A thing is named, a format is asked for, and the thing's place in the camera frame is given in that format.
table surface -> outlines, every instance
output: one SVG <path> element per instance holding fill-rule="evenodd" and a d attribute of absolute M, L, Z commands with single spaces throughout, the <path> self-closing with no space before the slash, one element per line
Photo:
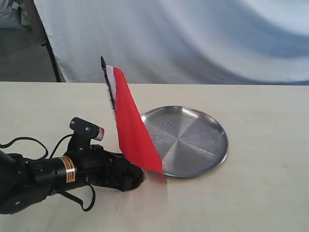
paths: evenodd
<path fill-rule="evenodd" d="M 229 154 L 201 177 L 151 175 L 129 192 L 96 187 L 94 208 L 55 195 L 9 216 L 1 232 L 307 232 L 309 231 L 309 87 L 227 85 L 130 85 L 140 113 L 184 105 L 217 119 L 229 138 Z M 51 151 L 81 117 L 105 128 L 102 144 L 119 151 L 104 84 L 0 83 L 0 142 L 38 138 Z M 56 156 L 66 147 L 60 146 Z M 6 152 L 30 158 L 43 149 L 19 142 Z M 88 187 L 72 190 L 85 203 Z"/>

metal plate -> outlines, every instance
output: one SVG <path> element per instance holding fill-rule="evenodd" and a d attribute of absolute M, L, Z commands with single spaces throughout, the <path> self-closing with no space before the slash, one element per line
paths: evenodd
<path fill-rule="evenodd" d="M 166 175 L 201 175 L 226 158 L 226 132 L 206 113 L 183 106 L 164 106 L 141 118 L 162 158 Z"/>

red cloth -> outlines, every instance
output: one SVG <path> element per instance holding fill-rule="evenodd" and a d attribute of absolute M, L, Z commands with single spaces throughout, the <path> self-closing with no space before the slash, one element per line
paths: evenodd
<path fill-rule="evenodd" d="M 116 83 L 115 117 L 119 147 L 131 163 L 162 173 L 161 157 L 141 120 L 125 75 L 118 68 L 114 68 L 113 73 Z"/>

white curtain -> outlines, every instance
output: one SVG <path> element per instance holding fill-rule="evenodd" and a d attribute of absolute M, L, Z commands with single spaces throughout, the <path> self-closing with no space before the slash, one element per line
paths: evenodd
<path fill-rule="evenodd" d="M 69 82 L 309 84 L 309 1 L 35 0 Z"/>

sticker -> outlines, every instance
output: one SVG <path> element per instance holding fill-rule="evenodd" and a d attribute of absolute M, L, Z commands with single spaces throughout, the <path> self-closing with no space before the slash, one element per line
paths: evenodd
<path fill-rule="evenodd" d="M 67 156 L 59 157 L 59 159 L 62 160 L 66 168 L 67 183 L 74 182 L 75 181 L 75 167 L 74 167 L 73 161 Z"/>

